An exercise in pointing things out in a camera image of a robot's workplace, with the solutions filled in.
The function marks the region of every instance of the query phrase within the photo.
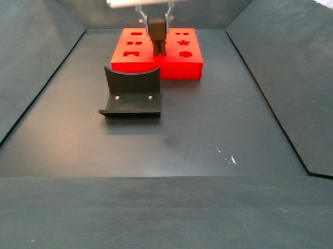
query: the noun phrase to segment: black bracket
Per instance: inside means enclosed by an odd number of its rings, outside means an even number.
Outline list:
[[[105,116],[160,115],[162,113],[161,68],[126,74],[105,67],[110,86],[110,100]]]

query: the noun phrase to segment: black floor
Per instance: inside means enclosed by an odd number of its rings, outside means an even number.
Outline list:
[[[120,31],[89,31],[0,149],[0,175],[306,176],[225,32],[199,35],[203,81],[164,81],[160,119],[108,120]]]

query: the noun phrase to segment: red shape sorter block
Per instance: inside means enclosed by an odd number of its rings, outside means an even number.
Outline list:
[[[201,80],[204,57],[195,28],[172,28],[166,56],[154,56],[145,28],[126,28],[120,37],[112,67],[124,73],[144,73],[161,66],[164,80]]]

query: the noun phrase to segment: white speck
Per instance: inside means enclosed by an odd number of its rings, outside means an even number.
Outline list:
[[[216,150],[220,152],[220,153],[223,153],[223,151],[219,149],[219,147],[215,147],[216,148]]]
[[[235,157],[232,157],[232,161],[235,162],[235,164],[237,164]]]

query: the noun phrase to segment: red block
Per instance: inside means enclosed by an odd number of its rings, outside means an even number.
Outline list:
[[[145,28],[126,28],[120,37],[112,67],[124,73],[142,73],[161,66],[164,80],[201,80],[204,57],[195,28],[172,28],[166,56],[154,56]]]

